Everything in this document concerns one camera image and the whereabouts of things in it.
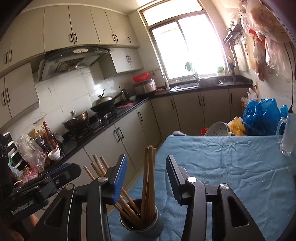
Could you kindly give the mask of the person left hand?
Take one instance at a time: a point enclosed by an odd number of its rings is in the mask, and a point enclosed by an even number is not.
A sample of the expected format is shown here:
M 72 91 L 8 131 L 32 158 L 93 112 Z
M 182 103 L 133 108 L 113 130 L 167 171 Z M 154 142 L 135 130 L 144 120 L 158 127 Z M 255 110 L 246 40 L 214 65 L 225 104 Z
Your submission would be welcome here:
M 22 223 L 28 233 L 33 231 L 38 222 L 39 219 L 34 214 L 31 214 L 22 220 Z

